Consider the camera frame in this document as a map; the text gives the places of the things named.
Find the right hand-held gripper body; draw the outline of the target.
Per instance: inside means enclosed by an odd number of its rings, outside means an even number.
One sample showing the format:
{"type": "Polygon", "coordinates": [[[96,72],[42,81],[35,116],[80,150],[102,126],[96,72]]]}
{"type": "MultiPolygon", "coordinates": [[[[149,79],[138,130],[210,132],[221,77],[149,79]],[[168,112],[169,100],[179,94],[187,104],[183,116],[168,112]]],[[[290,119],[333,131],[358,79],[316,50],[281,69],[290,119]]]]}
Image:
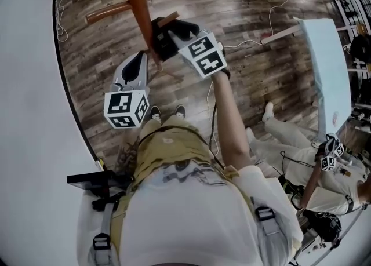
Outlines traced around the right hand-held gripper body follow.
{"type": "Polygon", "coordinates": [[[203,79],[227,68],[223,44],[217,41],[214,33],[206,29],[183,43],[179,53],[203,79]]]}

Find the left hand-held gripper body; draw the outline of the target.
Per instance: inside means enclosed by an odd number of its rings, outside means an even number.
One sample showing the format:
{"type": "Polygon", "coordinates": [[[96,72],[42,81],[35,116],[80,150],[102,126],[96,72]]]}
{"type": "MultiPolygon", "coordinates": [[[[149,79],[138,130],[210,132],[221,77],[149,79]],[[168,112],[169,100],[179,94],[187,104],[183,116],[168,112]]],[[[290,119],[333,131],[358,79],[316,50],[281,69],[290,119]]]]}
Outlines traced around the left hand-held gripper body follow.
{"type": "Polygon", "coordinates": [[[131,129],[141,126],[149,109],[147,85],[135,88],[114,83],[104,96],[104,117],[114,129],[131,129]]]}

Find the black cloth item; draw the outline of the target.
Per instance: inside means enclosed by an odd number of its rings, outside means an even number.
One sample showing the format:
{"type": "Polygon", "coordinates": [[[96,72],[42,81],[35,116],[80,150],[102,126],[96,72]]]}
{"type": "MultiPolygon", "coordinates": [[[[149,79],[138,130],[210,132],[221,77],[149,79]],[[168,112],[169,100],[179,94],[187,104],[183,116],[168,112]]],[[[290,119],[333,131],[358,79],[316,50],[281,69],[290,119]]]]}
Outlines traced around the black cloth item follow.
{"type": "Polygon", "coordinates": [[[176,33],[176,29],[173,23],[169,23],[163,27],[160,27],[158,23],[164,19],[164,17],[157,17],[151,21],[151,27],[153,31],[153,47],[159,56],[160,60],[165,62],[166,60],[176,56],[178,54],[178,47],[174,43],[172,37],[169,35],[169,31],[176,33]]]}

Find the brown wooden stand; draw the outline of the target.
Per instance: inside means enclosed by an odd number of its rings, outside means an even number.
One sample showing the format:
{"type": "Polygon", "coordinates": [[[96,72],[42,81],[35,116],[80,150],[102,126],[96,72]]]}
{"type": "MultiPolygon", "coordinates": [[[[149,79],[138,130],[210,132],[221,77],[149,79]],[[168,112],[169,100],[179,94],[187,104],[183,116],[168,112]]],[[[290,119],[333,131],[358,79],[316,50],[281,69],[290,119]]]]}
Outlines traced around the brown wooden stand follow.
{"type": "Polygon", "coordinates": [[[89,13],[85,16],[85,22],[87,24],[93,24],[99,20],[102,20],[106,17],[113,16],[115,14],[125,12],[125,11],[132,11],[137,25],[141,31],[141,34],[145,40],[147,45],[146,53],[149,54],[152,59],[154,60],[155,66],[157,71],[152,75],[150,80],[153,80],[155,77],[160,76],[161,74],[165,74],[168,76],[173,77],[177,81],[181,82],[183,77],[176,76],[171,72],[167,72],[162,68],[162,60],[159,58],[158,54],[156,53],[153,45],[153,28],[151,25],[151,18],[148,9],[147,0],[126,0],[125,2],[117,3],[112,6],[107,6],[92,13],[89,13]]]}

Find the person's right forearm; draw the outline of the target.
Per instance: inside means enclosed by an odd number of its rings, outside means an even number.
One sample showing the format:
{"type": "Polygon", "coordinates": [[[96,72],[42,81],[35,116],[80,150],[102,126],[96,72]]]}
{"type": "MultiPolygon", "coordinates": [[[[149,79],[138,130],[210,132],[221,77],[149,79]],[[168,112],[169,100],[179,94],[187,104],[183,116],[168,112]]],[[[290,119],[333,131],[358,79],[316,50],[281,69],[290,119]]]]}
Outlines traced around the person's right forearm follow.
{"type": "Polygon", "coordinates": [[[241,170],[252,164],[245,125],[225,72],[212,75],[217,105],[217,130],[221,155],[226,166],[241,170]]]}

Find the person's left forearm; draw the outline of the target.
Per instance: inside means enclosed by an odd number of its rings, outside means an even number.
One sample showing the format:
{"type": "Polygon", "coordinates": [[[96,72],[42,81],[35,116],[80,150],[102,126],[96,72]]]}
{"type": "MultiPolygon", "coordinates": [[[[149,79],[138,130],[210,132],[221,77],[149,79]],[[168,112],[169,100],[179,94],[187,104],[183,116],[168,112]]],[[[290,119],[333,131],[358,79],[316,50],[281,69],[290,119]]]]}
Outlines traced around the person's left forearm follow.
{"type": "Polygon", "coordinates": [[[124,130],[115,163],[116,172],[133,175],[137,164],[137,151],[140,141],[140,129],[124,130]]]}

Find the person's left shoe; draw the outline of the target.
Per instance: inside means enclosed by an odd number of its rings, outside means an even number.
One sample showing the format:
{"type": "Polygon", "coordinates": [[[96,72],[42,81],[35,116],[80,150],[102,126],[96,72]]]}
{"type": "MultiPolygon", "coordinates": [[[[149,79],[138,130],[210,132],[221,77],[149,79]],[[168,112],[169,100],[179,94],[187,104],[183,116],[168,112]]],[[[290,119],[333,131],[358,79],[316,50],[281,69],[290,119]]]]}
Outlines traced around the person's left shoe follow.
{"type": "Polygon", "coordinates": [[[150,109],[150,122],[154,125],[162,125],[161,111],[156,105],[153,105],[150,109]]]}

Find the person's khaki trousers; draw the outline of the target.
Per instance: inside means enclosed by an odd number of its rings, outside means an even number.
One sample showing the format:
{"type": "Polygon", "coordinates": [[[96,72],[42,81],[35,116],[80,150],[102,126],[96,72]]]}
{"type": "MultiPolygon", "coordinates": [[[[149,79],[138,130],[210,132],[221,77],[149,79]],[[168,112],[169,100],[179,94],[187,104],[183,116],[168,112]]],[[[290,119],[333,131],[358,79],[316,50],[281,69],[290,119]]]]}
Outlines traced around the person's khaki trousers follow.
{"type": "Polygon", "coordinates": [[[212,155],[198,129],[177,115],[163,124],[151,119],[140,132],[134,178],[139,183],[163,165],[190,159],[198,163],[212,162],[212,155]]]}

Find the black waist-mounted device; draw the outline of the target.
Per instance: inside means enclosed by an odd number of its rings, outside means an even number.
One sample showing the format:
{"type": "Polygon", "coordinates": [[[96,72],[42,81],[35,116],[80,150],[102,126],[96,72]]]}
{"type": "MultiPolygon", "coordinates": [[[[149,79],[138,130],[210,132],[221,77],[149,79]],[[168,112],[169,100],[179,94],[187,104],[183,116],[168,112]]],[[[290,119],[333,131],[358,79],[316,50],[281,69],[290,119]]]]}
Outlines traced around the black waist-mounted device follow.
{"type": "Polygon", "coordinates": [[[126,196],[127,189],[134,183],[134,177],[125,172],[103,170],[67,176],[67,183],[91,192],[97,198],[92,201],[95,211],[103,212],[110,203],[113,204],[113,211],[116,211],[119,200],[126,196]]]}

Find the pale blue table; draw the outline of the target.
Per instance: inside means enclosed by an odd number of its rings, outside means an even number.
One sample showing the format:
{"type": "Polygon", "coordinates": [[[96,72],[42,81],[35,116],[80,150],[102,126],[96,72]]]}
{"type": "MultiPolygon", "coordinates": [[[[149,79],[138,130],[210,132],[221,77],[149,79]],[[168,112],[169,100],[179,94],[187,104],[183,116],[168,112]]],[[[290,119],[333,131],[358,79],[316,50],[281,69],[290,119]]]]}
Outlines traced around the pale blue table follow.
{"type": "Polygon", "coordinates": [[[351,115],[347,63],[332,19],[299,19],[310,51],[318,104],[318,138],[337,133],[351,115]]]}

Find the person's white printed t-shirt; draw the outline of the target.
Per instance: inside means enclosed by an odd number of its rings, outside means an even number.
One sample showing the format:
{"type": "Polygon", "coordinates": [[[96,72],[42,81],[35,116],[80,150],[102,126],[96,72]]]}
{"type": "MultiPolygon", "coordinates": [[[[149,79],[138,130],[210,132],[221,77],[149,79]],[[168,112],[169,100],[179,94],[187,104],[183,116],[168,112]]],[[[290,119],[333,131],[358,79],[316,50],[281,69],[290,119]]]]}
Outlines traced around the person's white printed t-shirt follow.
{"type": "Polygon", "coordinates": [[[279,181],[253,165],[168,165],[116,211],[95,211],[96,199],[82,197],[79,266],[287,266],[303,240],[279,181]]]}

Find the black backpack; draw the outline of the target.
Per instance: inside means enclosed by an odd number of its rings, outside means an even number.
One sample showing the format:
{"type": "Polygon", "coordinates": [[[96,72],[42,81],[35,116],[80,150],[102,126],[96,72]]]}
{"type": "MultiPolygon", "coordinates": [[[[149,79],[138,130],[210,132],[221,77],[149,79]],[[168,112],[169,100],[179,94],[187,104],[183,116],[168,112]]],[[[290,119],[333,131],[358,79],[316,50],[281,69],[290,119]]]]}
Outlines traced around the black backpack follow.
{"type": "Polygon", "coordinates": [[[308,220],[307,229],[313,229],[324,242],[338,240],[342,231],[339,218],[331,213],[303,211],[303,216],[308,220]]]}

